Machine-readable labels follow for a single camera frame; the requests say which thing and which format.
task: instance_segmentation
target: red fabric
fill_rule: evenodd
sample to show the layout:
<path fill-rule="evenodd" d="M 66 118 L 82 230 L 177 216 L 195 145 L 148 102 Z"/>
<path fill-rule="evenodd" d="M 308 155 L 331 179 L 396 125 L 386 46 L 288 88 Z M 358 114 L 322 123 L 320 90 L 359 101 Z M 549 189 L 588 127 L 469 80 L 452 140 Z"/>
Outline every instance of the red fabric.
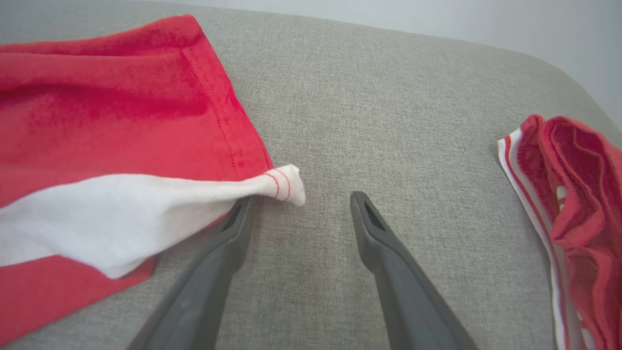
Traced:
<path fill-rule="evenodd" d="M 0 46 L 0 207 L 93 176 L 239 181 L 271 169 L 191 16 L 88 40 Z M 62 257 L 0 268 L 0 346 L 149 277 Z"/>
<path fill-rule="evenodd" d="M 570 297 L 599 350 L 622 346 L 622 152 L 566 117 L 521 126 L 521 171 L 536 189 L 565 252 Z M 558 201 L 556 190 L 567 188 Z"/>

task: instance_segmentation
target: gray couch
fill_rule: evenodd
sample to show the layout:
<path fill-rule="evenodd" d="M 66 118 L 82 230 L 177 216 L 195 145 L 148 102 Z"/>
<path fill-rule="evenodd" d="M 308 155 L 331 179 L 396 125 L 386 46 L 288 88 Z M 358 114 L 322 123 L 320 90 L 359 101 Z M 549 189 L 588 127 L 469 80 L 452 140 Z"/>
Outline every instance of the gray couch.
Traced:
<path fill-rule="evenodd" d="M 622 146 L 574 80 L 533 57 L 424 35 L 150 2 L 0 2 L 0 42 L 110 34 L 194 15 L 275 164 L 305 207 L 268 202 L 234 277 L 217 349 L 386 349 L 349 193 L 366 192 L 482 350 L 554 348 L 548 261 L 496 159 L 532 113 L 567 115 Z M 198 246 L 153 277 L 7 349 L 122 349 Z"/>

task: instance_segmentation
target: red stitching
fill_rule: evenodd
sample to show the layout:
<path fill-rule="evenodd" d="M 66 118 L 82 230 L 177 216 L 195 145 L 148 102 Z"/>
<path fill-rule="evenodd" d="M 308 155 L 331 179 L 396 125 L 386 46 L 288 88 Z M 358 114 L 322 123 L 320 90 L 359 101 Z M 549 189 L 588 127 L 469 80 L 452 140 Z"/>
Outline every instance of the red stitching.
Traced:
<path fill-rule="evenodd" d="M 280 187 L 279 187 L 279 181 L 276 179 L 276 177 L 274 177 L 274 176 L 272 176 L 272 175 L 270 175 L 268 173 L 265 173 L 265 175 L 270 176 L 272 178 L 272 180 L 274 180 L 274 183 L 276 183 L 276 194 L 274 195 L 274 198 L 278 198 L 279 197 L 279 191 L 281 190 Z"/>
<path fill-rule="evenodd" d="M 209 81 L 209 79 L 207 79 L 207 74 L 205 74 L 205 70 L 203 69 L 203 65 L 198 60 L 197 54 L 192 49 L 192 46 L 181 47 L 181 45 L 179 45 L 179 43 L 177 42 L 177 39 L 172 34 L 170 36 L 171 36 L 171 38 L 173 38 L 173 41 L 175 41 L 175 44 L 177 44 L 177 47 L 180 49 L 183 57 L 189 61 L 191 71 L 197 77 L 197 80 L 198 80 L 199 84 L 201 85 L 201 88 L 203 90 L 203 94 L 205 96 L 206 102 L 210 102 L 211 105 L 214 106 L 214 109 L 215 109 L 214 110 L 214 115 L 216 116 L 216 123 L 218 124 L 218 128 L 220 129 L 220 132 L 223 134 L 223 139 L 224 139 L 225 143 L 227 144 L 227 146 L 229 146 L 229 157 L 231 158 L 231 167 L 233 168 L 233 171 L 238 176 L 238 180 L 240 180 L 242 177 L 240 176 L 240 174 L 238 172 L 238 168 L 236 167 L 235 153 L 233 152 L 233 147 L 231 145 L 231 142 L 229 142 L 229 140 L 227 138 L 227 132 L 225 132 L 225 129 L 223 128 L 222 119 L 220 118 L 220 115 L 218 115 L 218 113 L 216 112 L 216 108 L 218 108 L 223 115 L 225 114 L 225 111 L 223 110 L 222 102 L 220 102 L 220 98 L 218 98 L 218 95 L 214 91 L 214 85 L 212 85 L 212 83 Z M 192 57 L 194 58 L 194 60 L 190 60 L 188 58 L 188 56 L 184 52 L 185 49 L 188 49 L 188 51 L 192 54 Z M 203 80 L 201 80 L 197 70 L 195 69 L 195 67 L 193 67 L 193 65 L 192 65 L 193 63 L 195 63 L 197 65 L 198 69 L 200 70 L 200 73 L 203 75 Z M 212 96 L 216 97 L 216 100 L 217 100 L 218 104 L 215 103 L 215 101 L 212 99 L 212 96 L 207 94 L 207 90 L 205 89 L 205 85 L 203 84 L 203 82 L 209 84 Z"/>
<path fill-rule="evenodd" d="M 289 177 L 287 177 L 285 173 L 283 173 L 281 170 L 278 170 L 278 169 L 275 169 L 275 170 L 281 173 L 281 175 L 285 176 L 285 179 L 287 180 L 287 198 L 285 198 L 285 201 L 287 202 L 287 200 L 289 199 L 289 196 L 291 196 L 292 194 L 292 184 L 291 182 L 289 182 Z"/>

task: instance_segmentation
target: white stripe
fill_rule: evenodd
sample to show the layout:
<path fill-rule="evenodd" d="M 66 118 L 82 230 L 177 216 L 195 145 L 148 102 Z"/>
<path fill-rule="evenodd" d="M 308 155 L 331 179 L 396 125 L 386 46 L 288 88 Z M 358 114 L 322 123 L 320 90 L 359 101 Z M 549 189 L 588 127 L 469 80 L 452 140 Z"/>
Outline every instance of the white stripe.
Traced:
<path fill-rule="evenodd" d="M 566 186 L 557 186 L 557 199 L 566 198 L 568 196 L 568 188 Z"/>
<path fill-rule="evenodd" d="M 527 180 L 527 177 L 520 170 L 520 167 L 518 166 L 518 162 L 516 161 L 516 154 L 518 152 L 517 145 L 519 144 L 521 138 L 522 138 L 522 130 L 520 128 L 510 134 L 511 144 L 510 144 L 510 150 L 509 150 L 509 162 L 512 165 L 512 170 L 514 170 L 514 173 L 516 174 L 518 179 L 521 181 L 522 185 L 525 187 L 525 190 L 527 191 L 532 201 L 534 202 L 534 205 L 538 207 L 539 201 L 536 200 L 537 197 L 534 197 L 536 195 L 535 191 L 533 187 L 531 186 L 531 183 Z M 529 216 L 531 223 L 534 225 L 534 228 L 536 229 L 538 236 L 542 240 L 542 243 L 544 244 L 544 248 L 549 256 L 551 302 L 552 302 L 552 307 L 553 307 L 555 340 L 557 343 L 557 349 L 562 350 L 562 349 L 565 349 L 565 330 L 564 330 L 564 321 L 563 321 L 561 305 L 560 305 L 561 302 L 560 302 L 560 290 L 559 290 L 559 277 L 557 276 L 557 269 L 556 269 L 557 259 L 555 258 L 553 251 L 551 251 L 551 246 L 548 244 L 549 238 L 546 234 L 546 232 L 549 231 L 547 228 L 550 228 L 550 221 L 548 220 L 548 218 L 546 218 L 543 215 L 542 221 L 544 222 L 544 225 L 547 227 L 541 226 L 537 218 L 536 212 L 534 212 L 534 209 L 531 207 L 529 201 L 527 200 L 527 197 L 522 192 L 520 186 L 518 185 L 518 182 L 515 180 L 506 162 L 506 158 L 505 158 L 506 141 L 505 139 L 501 139 L 497 141 L 497 145 L 499 148 L 498 155 L 499 155 L 499 161 L 501 163 L 501 167 L 503 168 L 503 171 L 506 173 L 510 181 L 510 184 L 514 188 L 514 191 L 518 195 L 518 198 L 520 199 L 522 206 L 525 208 L 525 211 L 527 212 L 527 216 Z"/>
<path fill-rule="evenodd" d="M 585 347 L 588 350 L 596 350 L 596 341 L 594 341 L 594 337 L 591 332 L 587 328 L 581 328 L 581 335 L 583 335 L 583 339 L 585 341 Z"/>
<path fill-rule="evenodd" d="M 291 184 L 289 201 L 303 205 L 298 168 L 279 170 Z M 121 277 L 225 215 L 237 199 L 274 197 L 275 179 L 285 199 L 287 179 L 269 174 L 240 182 L 115 174 L 43 189 L 0 209 L 0 266 L 59 253 Z"/>

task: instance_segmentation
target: clothing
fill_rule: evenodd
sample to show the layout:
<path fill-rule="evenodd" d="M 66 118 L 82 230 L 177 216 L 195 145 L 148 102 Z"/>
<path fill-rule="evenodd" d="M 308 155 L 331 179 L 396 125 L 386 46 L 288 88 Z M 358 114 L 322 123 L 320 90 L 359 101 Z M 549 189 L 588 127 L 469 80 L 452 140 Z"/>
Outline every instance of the clothing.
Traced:
<path fill-rule="evenodd" d="M 499 160 L 550 260 L 558 349 L 622 345 L 622 152 L 570 118 L 530 116 Z"/>
<path fill-rule="evenodd" d="M 304 202 L 191 16 L 2 45 L 0 92 L 0 345 L 149 278 L 237 197 Z"/>

